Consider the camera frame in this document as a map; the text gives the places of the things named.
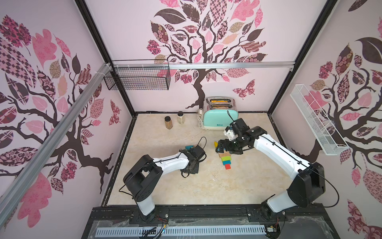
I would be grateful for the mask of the green block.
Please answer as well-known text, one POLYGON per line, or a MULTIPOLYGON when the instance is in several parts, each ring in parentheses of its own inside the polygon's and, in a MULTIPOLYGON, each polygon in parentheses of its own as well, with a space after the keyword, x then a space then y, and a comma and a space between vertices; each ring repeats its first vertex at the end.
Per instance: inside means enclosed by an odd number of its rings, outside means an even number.
POLYGON ((224 156, 221 158, 222 161, 231 161, 231 157, 230 156, 224 156))

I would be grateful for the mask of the natural wood plank block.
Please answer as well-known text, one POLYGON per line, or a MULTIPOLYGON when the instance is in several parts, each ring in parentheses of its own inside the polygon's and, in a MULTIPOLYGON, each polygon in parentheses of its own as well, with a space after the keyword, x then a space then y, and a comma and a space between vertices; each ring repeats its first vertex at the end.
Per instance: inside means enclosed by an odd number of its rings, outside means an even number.
POLYGON ((224 153, 218 153, 219 157, 222 158, 222 157, 227 157, 227 156, 231 156, 231 154, 229 152, 224 152, 224 153))

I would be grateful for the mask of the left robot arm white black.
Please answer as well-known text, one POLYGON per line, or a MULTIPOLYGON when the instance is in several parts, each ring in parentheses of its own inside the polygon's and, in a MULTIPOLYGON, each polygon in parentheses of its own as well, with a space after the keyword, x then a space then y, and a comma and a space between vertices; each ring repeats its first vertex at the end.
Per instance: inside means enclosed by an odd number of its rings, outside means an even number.
POLYGON ((180 171, 184 178, 198 174, 199 165, 207 155, 199 145, 189 149, 181 149, 178 153, 152 158, 143 155, 124 176, 123 183, 130 191, 141 215, 152 215, 155 210, 152 193, 163 175, 180 171))

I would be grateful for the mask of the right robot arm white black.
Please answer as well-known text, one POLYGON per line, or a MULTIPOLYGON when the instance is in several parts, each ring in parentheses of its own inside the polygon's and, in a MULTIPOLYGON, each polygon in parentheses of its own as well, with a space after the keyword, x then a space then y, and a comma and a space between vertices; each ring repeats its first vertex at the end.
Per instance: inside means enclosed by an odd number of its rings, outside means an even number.
POLYGON ((217 153, 242 155, 245 151, 256 149, 283 169, 292 180, 286 191, 262 203, 263 217, 271 217, 292 207, 305 208, 325 193, 323 166, 319 163, 311 164, 293 154, 260 126, 250 128, 243 119, 237 119, 226 127, 224 135, 227 139, 217 142, 217 153))

